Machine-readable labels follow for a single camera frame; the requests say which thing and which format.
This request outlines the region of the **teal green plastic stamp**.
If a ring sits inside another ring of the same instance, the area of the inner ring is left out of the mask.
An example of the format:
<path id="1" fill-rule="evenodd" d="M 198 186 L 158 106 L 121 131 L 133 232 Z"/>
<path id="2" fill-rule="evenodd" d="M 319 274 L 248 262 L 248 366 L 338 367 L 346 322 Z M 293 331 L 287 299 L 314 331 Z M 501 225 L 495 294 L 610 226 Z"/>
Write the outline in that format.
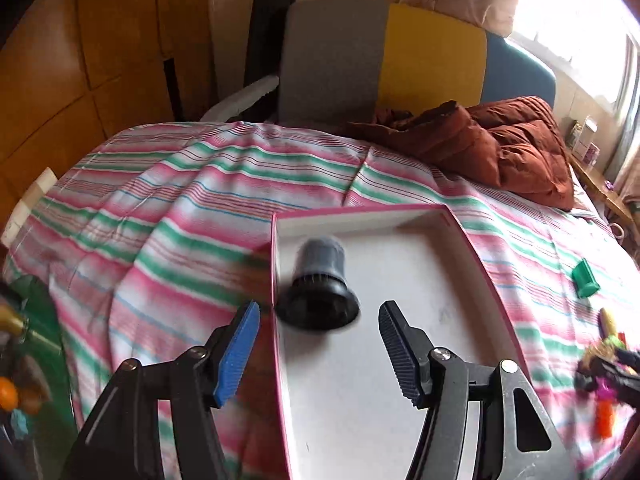
<path id="1" fill-rule="evenodd" d="M 589 298 L 601 289 L 586 259 L 580 260 L 574 266 L 574 269 L 570 272 L 570 277 L 574 283 L 578 298 Z"/>

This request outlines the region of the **black thread spool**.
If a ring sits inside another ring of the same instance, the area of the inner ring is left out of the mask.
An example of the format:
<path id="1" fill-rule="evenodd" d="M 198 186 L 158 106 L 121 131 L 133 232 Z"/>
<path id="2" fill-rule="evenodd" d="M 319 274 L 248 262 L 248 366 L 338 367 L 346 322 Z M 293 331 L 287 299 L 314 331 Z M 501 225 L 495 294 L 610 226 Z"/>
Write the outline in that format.
<path id="1" fill-rule="evenodd" d="M 278 318 L 308 332 L 329 332 L 354 322 L 360 305 L 347 285 L 345 261 L 336 238 L 306 240 L 296 255 L 291 284 L 278 296 Z"/>

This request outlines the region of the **purple plastic funnel toy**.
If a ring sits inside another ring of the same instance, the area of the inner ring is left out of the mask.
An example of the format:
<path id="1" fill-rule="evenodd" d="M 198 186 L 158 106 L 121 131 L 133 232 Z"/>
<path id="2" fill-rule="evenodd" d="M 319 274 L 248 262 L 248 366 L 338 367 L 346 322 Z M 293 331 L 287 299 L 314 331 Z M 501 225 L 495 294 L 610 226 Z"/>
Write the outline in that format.
<path id="1" fill-rule="evenodd" d="M 596 377 L 596 390 L 594 393 L 599 401 L 616 402 L 617 393 L 615 388 L 608 382 L 607 379 Z"/>

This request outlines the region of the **yellow patterned oval case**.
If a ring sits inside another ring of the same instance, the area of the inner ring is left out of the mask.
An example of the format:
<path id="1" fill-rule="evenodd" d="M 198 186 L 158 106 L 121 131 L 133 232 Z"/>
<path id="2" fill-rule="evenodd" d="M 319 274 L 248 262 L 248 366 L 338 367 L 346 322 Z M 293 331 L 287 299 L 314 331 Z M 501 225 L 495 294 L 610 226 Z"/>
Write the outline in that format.
<path id="1" fill-rule="evenodd" d="M 598 323 L 601 339 L 608 344 L 612 344 L 617 348 L 625 348 L 626 342 L 618 336 L 618 331 L 613 315 L 605 308 L 602 308 L 598 314 Z"/>

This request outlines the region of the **orange linked cubes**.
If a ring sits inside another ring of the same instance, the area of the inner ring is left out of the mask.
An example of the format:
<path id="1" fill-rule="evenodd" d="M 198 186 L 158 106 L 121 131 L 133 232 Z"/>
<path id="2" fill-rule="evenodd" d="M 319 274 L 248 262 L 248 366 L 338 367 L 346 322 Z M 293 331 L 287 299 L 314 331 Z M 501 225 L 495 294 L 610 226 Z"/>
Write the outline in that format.
<path id="1" fill-rule="evenodd" d="M 615 405 L 611 400 L 599 399 L 596 404 L 596 435 L 600 440 L 612 437 L 615 425 Z"/>

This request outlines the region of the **green glass side table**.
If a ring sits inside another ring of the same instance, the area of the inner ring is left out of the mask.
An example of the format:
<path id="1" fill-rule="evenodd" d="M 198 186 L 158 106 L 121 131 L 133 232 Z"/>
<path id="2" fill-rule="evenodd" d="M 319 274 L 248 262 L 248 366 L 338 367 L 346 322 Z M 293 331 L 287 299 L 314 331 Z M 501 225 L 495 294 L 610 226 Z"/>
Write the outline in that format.
<path id="1" fill-rule="evenodd" d="M 1 303 L 28 318 L 24 340 L 1 332 L 1 377 L 17 388 L 1 410 L 1 477 L 57 479 L 77 437 L 62 328 L 47 286 L 23 276 L 1 284 Z"/>

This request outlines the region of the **orange fruit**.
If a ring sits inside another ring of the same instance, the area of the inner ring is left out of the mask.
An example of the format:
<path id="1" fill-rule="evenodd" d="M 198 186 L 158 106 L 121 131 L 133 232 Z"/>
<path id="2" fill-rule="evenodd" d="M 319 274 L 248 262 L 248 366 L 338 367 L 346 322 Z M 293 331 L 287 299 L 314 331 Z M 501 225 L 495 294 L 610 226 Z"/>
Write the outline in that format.
<path id="1" fill-rule="evenodd" d="M 20 404 L 17 388 L 6 377 L 0 377 L 0 408 L 7 413 L 17 409 Z"/>

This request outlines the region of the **wooden bedside shelf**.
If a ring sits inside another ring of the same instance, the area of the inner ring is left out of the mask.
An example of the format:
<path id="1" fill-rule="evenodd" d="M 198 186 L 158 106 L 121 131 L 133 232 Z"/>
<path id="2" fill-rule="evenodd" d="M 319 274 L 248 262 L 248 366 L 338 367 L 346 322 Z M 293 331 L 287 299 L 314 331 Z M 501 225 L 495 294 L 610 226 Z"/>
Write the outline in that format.
<path id="1" fill-rule="evenodd" d="M 624 226 L 632 230 L 637 229 L 638 224 L 634 221 L 634 216 L 620 196 L 606 185 L 605 177 L 596 168 L 585 165 L 572 153 L 568 153 L 568 159 L 580 184 L 591 194 L 592 200 L 605 206 L 605 209 L 619 218 Z"/>

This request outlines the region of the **gold black bottle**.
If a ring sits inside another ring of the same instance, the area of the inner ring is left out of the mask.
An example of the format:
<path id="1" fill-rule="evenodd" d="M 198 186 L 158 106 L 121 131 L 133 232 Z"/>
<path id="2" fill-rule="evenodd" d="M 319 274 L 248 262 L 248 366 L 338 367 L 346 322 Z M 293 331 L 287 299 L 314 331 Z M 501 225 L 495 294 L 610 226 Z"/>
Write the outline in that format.
<path id="1" fill-rule="evenodd" d="M 24 340 L 28 333 L 29 322 L 26 316 L 15 311 L 8 304 L 0 304 L 0 330 L 17 340 Z"/>

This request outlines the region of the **pink white tray box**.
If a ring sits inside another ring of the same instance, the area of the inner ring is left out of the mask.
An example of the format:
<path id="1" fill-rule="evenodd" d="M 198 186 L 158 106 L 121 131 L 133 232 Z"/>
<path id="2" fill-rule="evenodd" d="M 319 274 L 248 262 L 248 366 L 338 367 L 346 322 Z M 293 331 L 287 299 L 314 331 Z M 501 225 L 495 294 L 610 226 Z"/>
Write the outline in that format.
<path id="1" fill-rule="evenodd" d="M 424 414 L 404 396 L 390 347 L 424 333 L 433 361 L 495 367 L 523 356 L 495 284 L 452 211 L 439 205 L 330 208 L 276 214 L 271 293 L 291 287 L 305 243 L 345 253 L 360 311 L 313 332 L 275 320 L 280 421 L 293 479 L 401 479 Z"/>

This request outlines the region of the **striped bed sheet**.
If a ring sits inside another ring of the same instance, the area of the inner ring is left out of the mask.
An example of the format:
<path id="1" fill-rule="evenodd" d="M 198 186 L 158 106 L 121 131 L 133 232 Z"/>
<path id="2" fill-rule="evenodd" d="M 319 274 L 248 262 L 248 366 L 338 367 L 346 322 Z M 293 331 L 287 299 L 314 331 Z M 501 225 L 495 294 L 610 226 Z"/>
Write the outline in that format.
<path id="1" fill-rule="evenodd" d="M 270 221 L 288 210 L 443 204 L 494 281 L 533 384 L 584 479 L 617 457 L 573 366 L 609 310 L 639 341 L 639 272 L 598 217 L 577 218 L 444 174 L 367 143 L 234 122 L 123 131 L 81 159 L 36 206 L 3 266 L 35 275 L 58 310 L 76 417 L 127 358 L 165 361 L 205 340 L 248 300 L 268 304 Z M 586 259 L 601 289 L 578 298 Z"/>

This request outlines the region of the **purple small box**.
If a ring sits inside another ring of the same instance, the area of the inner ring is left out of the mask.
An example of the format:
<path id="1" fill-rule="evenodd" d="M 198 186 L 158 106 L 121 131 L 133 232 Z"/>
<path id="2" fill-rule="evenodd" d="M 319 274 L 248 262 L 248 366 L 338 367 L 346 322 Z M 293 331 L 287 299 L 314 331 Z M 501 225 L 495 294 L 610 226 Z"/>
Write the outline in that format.
<path id="1" fill-rule="evenodd" d="M 597 144 L 591 142 L 586 149 L 584 156 L 582 156 L 582 162 L 588 167 L 593 167 L 599 155 L 600 148 L 598 148 Z"/>

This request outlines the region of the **white small box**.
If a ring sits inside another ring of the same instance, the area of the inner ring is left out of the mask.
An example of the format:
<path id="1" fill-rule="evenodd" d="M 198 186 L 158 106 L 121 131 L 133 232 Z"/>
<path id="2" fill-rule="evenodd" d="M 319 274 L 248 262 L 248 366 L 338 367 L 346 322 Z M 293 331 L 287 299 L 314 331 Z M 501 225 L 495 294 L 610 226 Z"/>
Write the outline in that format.
<path id="1" fill-rule="evenodd" d="M 578 122 L 575 125 L 572 153 L 577 159 L 583 160 L 585 158 L 597 132 L 598 124 L 591 116 L 587 116 L 583 122 Z"/>

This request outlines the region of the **rust brown quilt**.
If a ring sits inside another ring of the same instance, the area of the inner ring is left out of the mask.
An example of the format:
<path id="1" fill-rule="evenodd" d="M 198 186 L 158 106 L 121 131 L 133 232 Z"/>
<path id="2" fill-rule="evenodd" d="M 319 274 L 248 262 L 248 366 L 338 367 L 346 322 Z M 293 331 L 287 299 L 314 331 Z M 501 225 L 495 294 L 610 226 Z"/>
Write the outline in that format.
<path id="1" fill-rule="evenodd" d="M 372 122 L 349 122 L 340 135 L 539 205 L 574 207 L 565 144 L 551 107 L 539 96 L 468 108 L 447 101 L 416 116 L 379 110 Z"/>

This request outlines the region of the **wooden wardrobe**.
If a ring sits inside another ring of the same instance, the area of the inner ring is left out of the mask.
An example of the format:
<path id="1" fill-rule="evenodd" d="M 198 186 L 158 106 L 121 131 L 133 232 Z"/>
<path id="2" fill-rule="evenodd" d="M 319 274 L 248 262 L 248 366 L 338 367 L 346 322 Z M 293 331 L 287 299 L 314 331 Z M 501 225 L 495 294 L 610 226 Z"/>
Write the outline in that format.
<path id="1" fill-rule="evenodd" d="M 208 0 L 35 0 L 1 48 L 1 212 L 119 131 L 213 104 Z"/>

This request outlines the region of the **grey yellow blue headboard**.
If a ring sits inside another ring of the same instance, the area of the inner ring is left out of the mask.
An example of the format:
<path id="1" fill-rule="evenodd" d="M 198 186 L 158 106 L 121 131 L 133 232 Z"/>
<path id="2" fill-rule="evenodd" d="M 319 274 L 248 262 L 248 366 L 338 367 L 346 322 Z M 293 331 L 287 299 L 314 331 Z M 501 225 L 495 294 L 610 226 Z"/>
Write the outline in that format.
<path id="1" fill-rule="evenodd" d="M 383 0 L 306 0 L 286 19 L 278 122 L 334 127 L 376 110 L 413 115 L 517 96 L 555 100 L 552 70 L 512 42 L 434 11 Z"/>

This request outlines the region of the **black rolled mat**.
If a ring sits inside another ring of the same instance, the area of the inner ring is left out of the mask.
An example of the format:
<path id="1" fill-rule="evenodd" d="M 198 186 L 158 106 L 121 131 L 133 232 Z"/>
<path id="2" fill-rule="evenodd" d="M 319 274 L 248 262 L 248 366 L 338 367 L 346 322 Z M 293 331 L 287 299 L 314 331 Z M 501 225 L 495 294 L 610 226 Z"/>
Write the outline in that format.
<path id="1" fill-rule="evenodd" d="M 246 45 L 244 86 L 280 70 L 288 9 L 295 0 L 253 0 Z"/>

